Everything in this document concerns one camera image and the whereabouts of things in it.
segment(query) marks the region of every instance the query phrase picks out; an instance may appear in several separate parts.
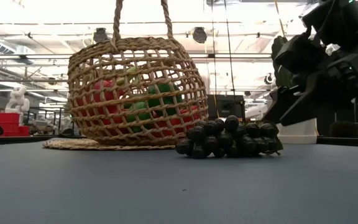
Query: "gray table surface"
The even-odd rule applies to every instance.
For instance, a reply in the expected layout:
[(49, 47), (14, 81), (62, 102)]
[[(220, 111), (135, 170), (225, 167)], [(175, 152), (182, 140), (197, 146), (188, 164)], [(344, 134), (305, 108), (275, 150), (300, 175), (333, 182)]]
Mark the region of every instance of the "gray table surface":
[(261, 159), (0, 146), (0, 223), (358, 223), (358, 147)]

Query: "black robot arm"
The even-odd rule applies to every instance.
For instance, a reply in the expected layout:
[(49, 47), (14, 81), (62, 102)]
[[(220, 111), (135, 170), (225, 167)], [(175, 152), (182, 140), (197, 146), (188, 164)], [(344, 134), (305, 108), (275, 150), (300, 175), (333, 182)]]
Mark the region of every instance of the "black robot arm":
[[(271, 93), (273, 104), (264, 119), (284, 126), (351, 107), (351, 100), (358, 100), (358, 6), (354, 1), (328, 0), (303, 22), (306, 32), (288, 41), (274, 59), (300, 77), (293, 80), (296, 86)], [(312, 27), (317, 30), (314, 39)], [(327, 55), (329, 44), (341, 48)]]

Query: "round woven mat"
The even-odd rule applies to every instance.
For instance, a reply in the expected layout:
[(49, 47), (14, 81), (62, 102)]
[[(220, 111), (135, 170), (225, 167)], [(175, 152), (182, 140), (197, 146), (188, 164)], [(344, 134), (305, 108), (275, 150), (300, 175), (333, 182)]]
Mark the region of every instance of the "round woven mat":
[(95, 150), (95, 151), (138, 151), (173, 149), (175, 146), (109, 146), (90, 139), (70, 139), (46, 141), (43, 144), (47, 149), (62, 150)]

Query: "woven basket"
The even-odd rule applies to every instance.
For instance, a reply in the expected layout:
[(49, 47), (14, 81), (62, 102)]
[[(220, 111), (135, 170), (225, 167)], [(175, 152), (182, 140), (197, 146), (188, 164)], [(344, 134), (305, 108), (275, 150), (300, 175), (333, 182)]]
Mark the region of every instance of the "woven basket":
[(161, 5), (168, 39), (122, 39), (122, 2), (116, 2), (111, 41), (70, 57), (70, 113), (81, 133), (101, 144), (175, 144), (188, 128), (208, 118), (204, 83), (193, 60), (173, 38), (167, 0)]

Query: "basket handle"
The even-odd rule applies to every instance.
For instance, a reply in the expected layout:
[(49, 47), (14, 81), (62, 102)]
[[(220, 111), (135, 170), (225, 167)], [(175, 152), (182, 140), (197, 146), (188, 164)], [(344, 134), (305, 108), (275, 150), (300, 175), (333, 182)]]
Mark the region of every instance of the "basket handle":
[[(114, 12), (114, 25), (112, 27), (113, 33), (112, 33), (112, 39), (111, 39), (111, 42), (113, 44), (116, 43), (116, 40), (121, 39), (121, 35), (119, 34), (119, 21), (121, 19), (121, 10), (122, 10), (122, 2), (123, 1), (124, 0), (116, 0), (116, 10)], [(172, 21), (169, 18), (167, 0), (161, 0), (161, 6), (164, 11), (165, 24), (167, 25), (167, 28), (168, 28), (167, 36), (169, 39), (173, 39)]]

